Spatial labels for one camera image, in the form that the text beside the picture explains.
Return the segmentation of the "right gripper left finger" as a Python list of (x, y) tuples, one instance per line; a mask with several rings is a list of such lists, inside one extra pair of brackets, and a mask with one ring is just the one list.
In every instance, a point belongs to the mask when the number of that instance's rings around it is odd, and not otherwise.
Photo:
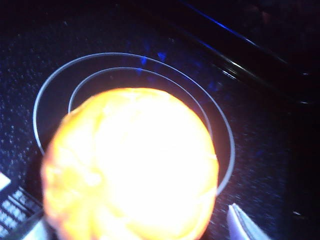
[(52, 240), (54, 238), (54, 229), (47, 222), (43, 209), (36, 211), (22, 223), (14, 224), (14, 220), (8, 217), (4, 219), (8, 219), (8, 226), (5, 222), (0, 223), (1, 240)]

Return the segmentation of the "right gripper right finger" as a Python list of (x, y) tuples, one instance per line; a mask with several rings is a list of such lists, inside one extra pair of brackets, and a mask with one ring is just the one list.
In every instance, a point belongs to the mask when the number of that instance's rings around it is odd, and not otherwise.
[(270, 240), (271, 238), (235, 203), (228, 206), (227, 225), (231, 240)]

